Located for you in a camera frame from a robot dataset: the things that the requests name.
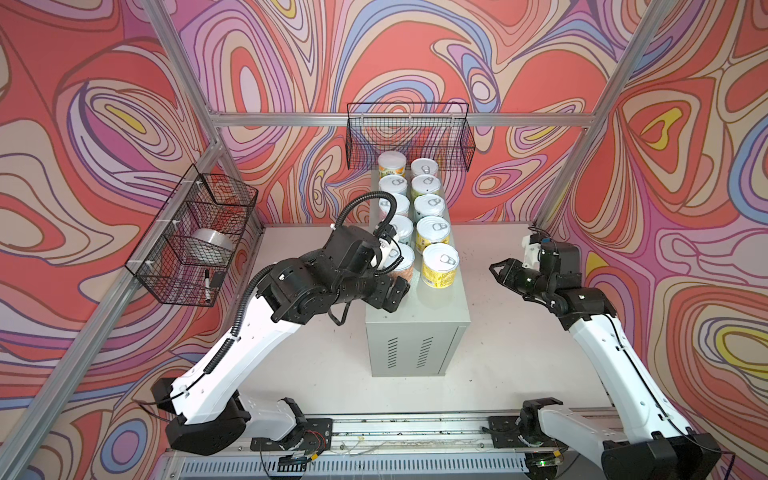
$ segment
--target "black wire basket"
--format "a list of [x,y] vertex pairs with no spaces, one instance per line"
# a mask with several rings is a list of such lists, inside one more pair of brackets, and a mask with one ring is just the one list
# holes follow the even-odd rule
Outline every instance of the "black wire basket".
[[126,264],[160,303],[215,304],[256,206],[255,188],[227,175],[195,172],[194,184],[159,240],[138,266]]
[[440,170],[467,171],[475,137],[467,122],[469,104],[449,102],[357,102],[346,106],[346,166],[370,170],[385,151],[413,160],[427,157]]

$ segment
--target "colorful patterned wall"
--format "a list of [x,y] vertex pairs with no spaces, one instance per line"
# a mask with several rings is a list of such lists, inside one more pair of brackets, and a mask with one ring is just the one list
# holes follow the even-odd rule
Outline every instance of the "colorful patterned wall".
[[0,2],[0,441],[206,145],[133,2]]
[[[350,101],[449,101],[472,111],[589,112],[641,0],[189,0],[168,2],[212,108],[335,112]],[[345,128],[232,127],[227,146],[262,191],[267,223],[331,223],[370,177]],[[468,174],[445,180],[455,222],[528,221],[576,129],[478,127]],[[360,211],[355,220],[365,220]]]
[[[472,168],[442,174],[452,221],[533,220],[578,129],[474,131],[483,144]],[[333,127],[230,127],[224,138],[243,178],[263,192],[257,207],[264,223],[332,223],[350,200],[371,188],[369,171],[346,167],[345,134],[345,128]],[[356,210],[355,220],[367,221],[366,208]]]
[[679,2],[553,226],[740,480],[768,478],[767,78],[767,3]]

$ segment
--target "gray metal box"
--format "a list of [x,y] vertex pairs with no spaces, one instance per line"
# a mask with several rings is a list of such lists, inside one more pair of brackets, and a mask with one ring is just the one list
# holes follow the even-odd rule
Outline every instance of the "gray metal box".
[[[372,175],[376,181],[378,172]],[[375,226],[379,205],[375,201],[371,204],[371,224]],[[454,244],[453,234],[449,242],[461,253],[461,248]],[[388,313],[366,305],[366,332],[373,376],[445,375],[458,342],[469,326],[461,263],[453,284],[436,289],[421,281],[422,258],[418,251],[415,253],[411,290],[397,311]]]

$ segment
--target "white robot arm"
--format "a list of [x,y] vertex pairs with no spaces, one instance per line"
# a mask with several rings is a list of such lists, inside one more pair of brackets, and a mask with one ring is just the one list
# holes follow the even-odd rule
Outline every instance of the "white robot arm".
[[[271,439],[285,449],[301,440],[306,419],[292,399],[264,402],[240,395],[237,387],[278,343],[315,315],[328,313],[343,325],[349,304],[357,299],[388,312],[397,310],[409,285],[387,273],[402,255],[382,268],[398,240],[389,224],[395,209],[373,233],[344,226],[354,207],[374,198],[395,204],[386,192],[357,197],[339,213],[323,248],[256,274],[235,306],[232,328],[199,362],[176,379],[162,378],[152,385],[153,404],[176,416],[166,428],[171,448],[211,455],[242,435]],[[346,304],[341,320],[330,311],[337,303]]]
[[547,398],[524,402],[515,434],[528,445],[563,442],[602,467],[609,480],[706,478],[720,448],[712,435],[696,434],[661,392],[603,292],[581,286],[578,248],[543,231],[524,238],[523,248],[523,262],[507,259],[491,272],[523,300],[556,315],[597,370],[624,430],[606,429]]

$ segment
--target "can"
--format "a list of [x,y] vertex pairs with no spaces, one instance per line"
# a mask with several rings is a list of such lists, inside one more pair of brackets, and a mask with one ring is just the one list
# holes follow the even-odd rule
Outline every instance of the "can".
[[406,174],[406,156],[398,151],[389,150],[379,155],[379,178],[387,175]]
[[418,175],[411,180],[411,197],[440,193],[440,179],[434,175]]
[[[395,215],[403,215],[404,217],[408,216],[408,209],[411,207],[411,201],[408,200],[408,197],[401,194],[392,194],[392,196],[395,198],[395,202],[397,202],[397,206],[395,207]],[[386,214],[389,212],[389,200],[383,198],[379,200],[379,219],[384,220],[384,217],[386,217]]]
[[397,235],[400,239],[397,241],[405,245],[411,244],[411,237],[413,236],[413,222],[411,219],[403,215],[395,215],[389,224],[393,225],[395,230],[397,230]]
[[416,249],[423,252],[433,243],[451,240],[451,224],[441,217],[424,217],[416,224]]
[[417,222],[424,217],[442,217],[445,200],[435,194],[420,195],[413,201],[413,215]]
[[389,252],[389,257],[384,260],[384,268],[392,265],[392,262],[394,262],[400,252],[402,252],[402,262],[400,262],[400,264],[393,271],[389,272],[389,276],[393,278],[396,276],[401,276],[410,283],[411,279],[413,278],[413,262],[416,258],[416,255],[413,253],[413,249],[408,245],[400,242],[398,242],[398,245],[400,246],[400,251],[398,251],[397,248],[393,248],[392,251]]
[[408,190],[408,181],[399,175],[387,175],[379,180],[379,190],[405,195]]
[[417,158],[411,162],[411,172],[416,175],[432,175],[437,177],[439,167],[437,162],[431,158]]
[[434,243],[424,249],[422,278],[434,288],[446,288],[453,284],[458,269],[458,252],[444,243]]

